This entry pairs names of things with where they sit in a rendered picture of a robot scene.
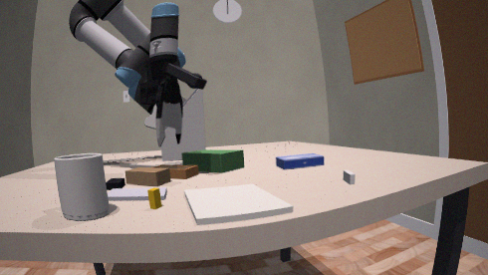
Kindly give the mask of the grey cylindrical cup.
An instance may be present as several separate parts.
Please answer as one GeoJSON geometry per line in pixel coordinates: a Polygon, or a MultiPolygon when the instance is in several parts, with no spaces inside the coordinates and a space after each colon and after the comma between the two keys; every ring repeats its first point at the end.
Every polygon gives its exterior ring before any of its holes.
{"type": "Polygon", "coordinates": [[[64,217],[85,221],[104,217],[110,212],[101,153],[64,155],[55,157],[54,162],[64,217]],[[96,157],[90,157],[94,155],[96,157]]]}

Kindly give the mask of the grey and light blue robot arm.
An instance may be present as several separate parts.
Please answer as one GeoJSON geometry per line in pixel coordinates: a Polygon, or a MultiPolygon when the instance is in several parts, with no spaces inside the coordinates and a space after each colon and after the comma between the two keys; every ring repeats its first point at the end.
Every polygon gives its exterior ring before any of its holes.
{"type": "Polygon", "coordinates": [[[147,67],[144,67],[143,62],[149,61],[151,57],[176,55],[177,62],[164,62],[162,71],[188,84],[191,89],[202,90],[207,83],[199,74],[189,74],[188,71],[181,70],[186,60],[178,48],[178,17],[179,9],[176,4],[157,4],[152,9],[149,31],[125,7],[123,0],[79,0],[71,11],[69,24],[73,36],[78,41],[85,42],[114,66],[117,69],[115,76],[128,87],[128,94],[152,114],[154,105],[139,103],[139,83],[146,82],[147,79],[147,67]],[[97,25],[99,18],[114,25],[135,49],[97,25]]]}

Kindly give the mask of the yellow rectangular block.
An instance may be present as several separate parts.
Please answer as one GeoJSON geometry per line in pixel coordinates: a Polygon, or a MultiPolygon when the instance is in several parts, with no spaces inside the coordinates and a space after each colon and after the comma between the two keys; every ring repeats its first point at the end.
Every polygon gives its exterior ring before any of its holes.
{"type": "Polygon", "coordinates": [[[162,207],[159,188],[152,188],[149,189],[147,192],[150,209],[158,209],[162,207]]]}

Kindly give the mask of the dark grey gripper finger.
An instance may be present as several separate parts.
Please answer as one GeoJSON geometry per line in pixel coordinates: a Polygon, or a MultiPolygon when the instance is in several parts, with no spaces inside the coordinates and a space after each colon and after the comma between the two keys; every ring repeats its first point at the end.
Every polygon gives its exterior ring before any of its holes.
{"type": "Polygon", "coordinates": [[[182,117],[183,117],[183,105],[182,105],[181,94],[179,99],[176,101],[176,104],[168,104],[167,107],[168,107],[168,113],[165,119],[166,126],[175,129],[177,144],[179,144],[181,140],[182,117]]]}
{"type": "Polygon", "coordinates": [[[151,116],[145,119],[144,124],[146,127],[156,130],[157,143],[161,147],[165,138],[165,117],[167,114],[164,87],[159,88],[159,92],[155,96],[155,103],[151,116]]]}

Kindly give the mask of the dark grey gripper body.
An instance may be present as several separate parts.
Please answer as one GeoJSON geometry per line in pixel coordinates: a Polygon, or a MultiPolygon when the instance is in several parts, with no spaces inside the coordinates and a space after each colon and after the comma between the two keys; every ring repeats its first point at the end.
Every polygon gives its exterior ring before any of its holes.
{"type": "Polygon", "coordinates": [[[151,57],[149,61],[144,62],[144,66],[148,67],[148,80],[151,82],[139,83],[140,104],[155,105],[155,96],[158,93],[159,87],[164,87],[167,104],[169,104],[169,102],[171,104],[176,104],[176,101],[179,99],[180,88],[177,79],[161,70],[164,62],[173,64],[177,62],[177,56],[172,54],[157,55],[151,57]],[[153,82],[153,80],[155,81],[153,82]]]}

